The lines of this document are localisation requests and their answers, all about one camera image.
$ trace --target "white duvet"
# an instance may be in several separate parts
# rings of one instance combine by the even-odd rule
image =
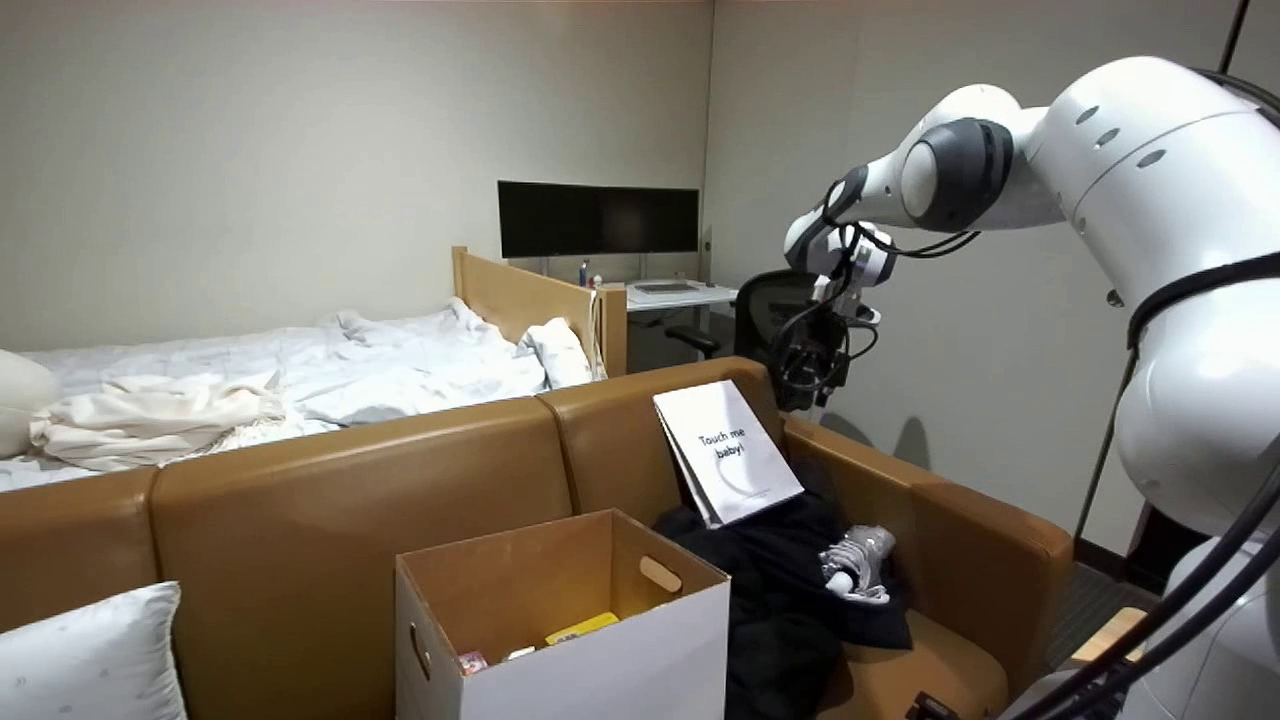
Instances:
[[[345,311],[316,327],[34,354],[62,377],[62,404],[34,417],[37,453],[0,459],[0,493],[534,398],[553,383],[541,349],[449,300],[409,319]]]

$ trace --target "gray wall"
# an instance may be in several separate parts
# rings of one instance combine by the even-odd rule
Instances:
[[[0,349],[417,311],[494,179],[705,177],[705,0],[0,0]]]
[[[1280,94],[1280,0],[1251,0],[1232,73]]]
[[[944,94],[989,80],[1050,104],[1129,51],[1213,70],[1232,11],[1225,0],[720,0],[716,277],[777,268],[789,220],[829,179],[895,147]],[[989,232],[962,257],[901,264],[868,293],[885,311],[880,349],[817,417],[1075,529],[1124,368],[1124,315],[1103,293],[1068,230]],[[1141,497],[1112,463],[1083,538],[1124,556],[1137,518]]]

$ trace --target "black screen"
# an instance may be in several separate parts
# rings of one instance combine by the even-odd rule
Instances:
[[[698,189],[498,184],[504,257],[698,254]]]

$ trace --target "open cardboard box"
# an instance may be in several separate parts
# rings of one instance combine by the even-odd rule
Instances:
[[[619,626],[545,650],[598,611]],[[395,556],[399,720],[720,720],[726,672],[727,578],[625,512]]]

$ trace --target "white paper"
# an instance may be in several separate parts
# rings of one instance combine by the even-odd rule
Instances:
[[[654,398],[709,529],[800,497],[800,482],[731,382]]]

